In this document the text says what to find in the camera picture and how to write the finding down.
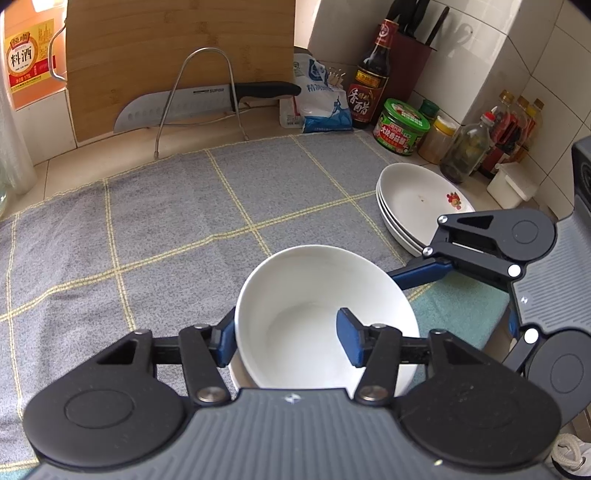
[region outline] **spice bottle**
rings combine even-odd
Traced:
[[[515,97],[508,90],[503,90],[499,95],[499,101],[491,109],[495,116],[495,124],[491,128],[491,141],[496,144],[505,133],[511,122],[511,104]]]
[[[529,104],[523,96],[520,96],[517,99],[517,104],[511,106],[509,126],[478,168],[478,171],[485,177],[489,179],[494,178],[496,164],[507,162],[511,155],[513,155],[513,152],[517,148],[517,142],[521,139],[521,134],[528,124],[528,116],[525,113],[525,109],[527,109]]]
[[[529,123],[527,126],[527,134],[525,136],[525,140],[519,146],[519,149],[513,156],[511,157],[510,161],[517,161],[520,162],[525,158],[525,156],[530,152],[530,148],[535,141],[540,129],[543,125],[542,119],[542,110],[544,108],[544,102],[539,98],[535,99],[533,105],[530,105],[527,108],[527,114],[529,116]]]
[[[347,101],[353,126],[365,128],[369,124],[390,75],[390,45],[398,24],[385,19],[372,48],[359,62],[357,73],[347,89]]]
[[[453,183],[462,183],[468,178],[491,145],[490,129],[494,124],[495,115],[487,112],[479,123],[460,127],[439,165],[445,178]]]

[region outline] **white plate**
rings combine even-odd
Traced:
[[[388,217],[388,220],[390,221],[390,224],[396,229],[396,231],[398,233],[400,233],[402,235],[402,237],[409,242],[413,247],[418,248],[419,250],[423,250],[423,248],[426,247],[426,245],[421,245],[421,243],[414,238],[409,232],[407,232],[406,230],[404,230],[404,228],[402,227],[402,225],[400,225],[396,219],[393,217],[392,213],[390,212],[390,210],[388,210],[388,206],[386,205],[386,201],[384,200],[384,195],[382,195],[382,191],[379,187],[379,182],[376,185],[376,192],[378,192],[380,201],[381,201],[381,205],[382,208],[384,209],[384,213],[386,214],[386,216]]]
[[[391,216],[419,244],[431,243],[439,216],[474,212],[454,184],[424,167],[410,163],[389,165],[378,184]]]
[[[351,366],[336,333],[348,307],[364,325],[385,323],[418,336],[408,300],[369,260],[341,248],[302,245],[265,260],[236,304],[236,342],[246,371],[261,388],[339,388],[355,392],[363,368]],[[416,365],[401,365],[396,395]]]
[[[388,232],[392,234],[395,240],[402,245],[402,247],[414,257],[420,257],[421,250],[418,245],[415,244],[409,237],[404,235],[403,231],[399,230],[399,227],[395,225],[393,219],[388,215],[385,207],[382,204],[382,200],[379,196],[379,191],[376,189],[376,200],[378,201],[379,212],[382,214],[382,220],[388,229]]]

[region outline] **sauce jar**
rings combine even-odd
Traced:
[[[411,155],[430,128],[423,114],[400,100],[389,98],[375,125],[374,138],[398,155]]]
[[[457,126],[454,123],[437,116],[431,130],[425,135],[418,154],[428,162],[439,165],[445,152],[452,144],[456,130]]]

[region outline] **green jar lid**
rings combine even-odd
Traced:
[[[400,100],[389,98],[384,103],[384,109],[394,120],[421,134],[427,133],[431,128],[429,120],[423,114]]]
[[[418,109],[418,111],[429,118],[435,118],[439,113],[439,106],[436,103],[433,103],[431,100],[427,100],[425,98],[421,104],[421,108]]]

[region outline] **bowl rim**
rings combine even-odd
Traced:
[[[406,295],[404,294],[404,292],[402,291],[402,289],[398,286],[398,284],[381,268],[379,268],[375,263],[373,263],[372,261],[368,260],[365,257],[362,257],[361,255],[358,255],[350,250],[346,250],[344,248],[341,247],[335,247],[333,245],[323,245],[323,244],[306,244],[306,245],[297,245],[295,247],[289,247],[286,248],[284,250],[281,250],[277,253],[274,253],[273,255],[271,255],[270,257],[264,259],[260,264],[257,265],[257,267],[251,272],[250,275],[248,275],[248,278],[245,280],[244,284],[242,285],[242,288],[240,289],[240,293],[238,295],[238,301],[236,302],[236,310],[235,310],[235,315],[234,315],[234,326],[235,326],[235,335],[236,335],[236,345],[238,348],[238,351],[241,353],[241,358],[242,358],[242,363],[244,364],[244,367],[246,369],[246,371],[248,372],[248,374],[250,375],[250,377],[252,378],[253,382],[256,383],[256,385],[258,385],[260,388],[272,388],[272,387],[265,387],[263,386],[263,384],[265,384],[265,382],[261,381],[260,378],[258,378],[258,374],[256,372],[256,369],[252,369],[252,364],[250,363],[250,359],[249,359],[249,355],[248,355],[248,348],[246,350],[243,349],[244,344],[243,341],[241,339],[241,335],[240,335],[240,331],[241,331],[241,327],[240,327],[240,307],[242,305],[243,302],[243,298],[244,298],[244,294],[245,294],[245,290],[247,288],[247,286],[251,283],[252,279],[255,277],[255,275],[257,275],[257,273],[259,271],[261,271],[263,268],[265,268],[265,266],[271,262],[272,260],[276,260],[277,257],[281,257],[283,255],[287,255],[290,252],[293,252],[295,250],[306,250],[306,249],[331,249],[333,251],[339,251],[341,253],[344,253],[346,255],[353,255],[354,257],[357,257],[358,259],[361,259],[363,262],[365,262],[366,264],[371,265],[371,267],[373,267],[374,269],[376,269],[376,272],[380,272],[379,275],[382,277],[386,277],[390,282],[392,282],[396,288],[398,288],[400,290],[400,292],[402,293],[402,296],[404,297],[405,301],[408,304],[408,308],[412,314],[412,324],[409,325],[409,328],[413,330],[412,333],[408,333],[405,336],[410,336],[410,337],[419,337],[420,333],[419,333],[419,329],[418,329],[418,322],[417,322],[417,318],[415,317],[414,314],[414,310],[413,307],[410,305],[410,302],[408,301],[408,299],[406,298]],[[406,390],[408,388],[408,386],[410,385],[412,381],[412,376],[411,378],[408,380],[408,384],[404,386],[404,389]]]

